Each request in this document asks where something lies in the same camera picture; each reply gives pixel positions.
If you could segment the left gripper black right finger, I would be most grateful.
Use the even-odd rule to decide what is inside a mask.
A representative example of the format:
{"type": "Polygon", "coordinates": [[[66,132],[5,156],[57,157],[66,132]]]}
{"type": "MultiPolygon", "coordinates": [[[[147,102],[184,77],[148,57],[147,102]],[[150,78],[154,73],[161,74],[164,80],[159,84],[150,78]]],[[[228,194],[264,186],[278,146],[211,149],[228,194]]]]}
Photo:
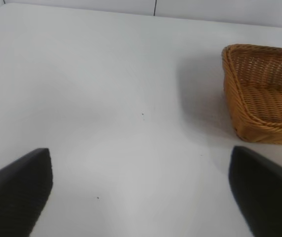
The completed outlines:
{"type": "Polygon", "coordinates": [[[259,153],[235,146],[228,180],[255,237],[282,237],[282,167],[259,153]]]}

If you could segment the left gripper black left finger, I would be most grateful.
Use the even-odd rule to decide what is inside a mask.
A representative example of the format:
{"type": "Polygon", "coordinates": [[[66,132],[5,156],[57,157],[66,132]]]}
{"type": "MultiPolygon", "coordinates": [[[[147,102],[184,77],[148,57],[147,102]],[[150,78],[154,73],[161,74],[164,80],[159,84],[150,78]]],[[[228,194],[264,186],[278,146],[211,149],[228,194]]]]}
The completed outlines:
{"type": "Polygon", "coordinates": [[[0,169],[0,237],[28,237],[52,187],[48,148],[35,149],[0,169]]]}

